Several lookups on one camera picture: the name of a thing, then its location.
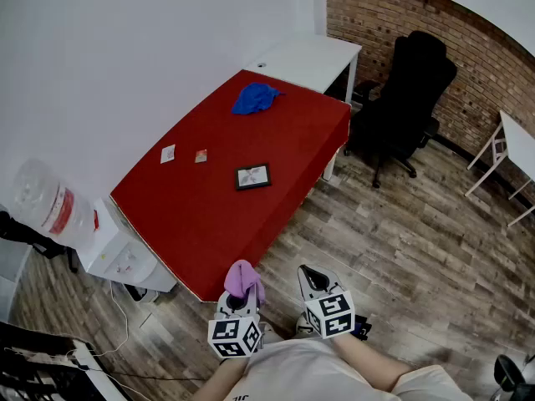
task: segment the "water bottle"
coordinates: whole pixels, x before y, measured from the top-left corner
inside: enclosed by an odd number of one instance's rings
[[[94,239],[94,207],[41,160],[27,160],[15,175],[12,217],[60,245],[77,250]]]

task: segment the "white shirt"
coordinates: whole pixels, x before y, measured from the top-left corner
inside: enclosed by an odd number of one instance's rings
[[[402,376],[392,393],[373,389],[329,342],[318,339],[264,345],[225,400],[471,401],[438,365]]]

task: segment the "brick wall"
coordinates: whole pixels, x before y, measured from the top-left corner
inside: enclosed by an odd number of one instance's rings
[[[535,58],[498,27],[451,0],[327,0],[328,35],[363,47],[357,83],[383,84],[395,39],[414,30],[442,40],[457,66],[435,107],[442,135],[475,155],[503,109],[535,136]],[[512,165],[501,172],[514,185],[527,179]]]

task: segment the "blue cloth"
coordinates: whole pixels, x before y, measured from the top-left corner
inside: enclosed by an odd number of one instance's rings
[[[250,114],[269,109],[275,97],[280,94],[268,84],[249,84],[240,92],[234,107],[232,107],[232,112],[234,114]]]

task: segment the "pink cloth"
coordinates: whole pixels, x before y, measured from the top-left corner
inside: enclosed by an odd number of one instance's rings
[[[251,263],[246,260],[236,261],[228,270],[225,278],[225,290],[238,298],[245,298],[247,289],[255,284],[258,298],[260,303],[263,304],[266,301],[266,293],[260,282],[260,275],[252,268]]]

